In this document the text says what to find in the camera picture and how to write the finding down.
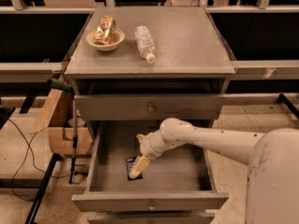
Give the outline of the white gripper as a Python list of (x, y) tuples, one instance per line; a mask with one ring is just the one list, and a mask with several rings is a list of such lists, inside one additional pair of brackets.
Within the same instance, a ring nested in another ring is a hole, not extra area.
[(129, 177), (137, 178), (149, 165), (150, 160), (157, 159), (165, 152), (165, 142), (159, 131), (154, 133), (137, 134), (136, 139), (140, 144), (140, 152), (143, 156), (137, 156)]

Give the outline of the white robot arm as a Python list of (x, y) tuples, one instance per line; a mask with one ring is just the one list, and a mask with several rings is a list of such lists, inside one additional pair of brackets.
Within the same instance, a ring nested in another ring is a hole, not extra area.
[(250, 133), (200, 128), (170, 118), (156, 132), (136, 138), (141, 155), (131, 178), (167, 150), (191, 144), (248, 166), (245, 224), (299, 224), (298, 129)]

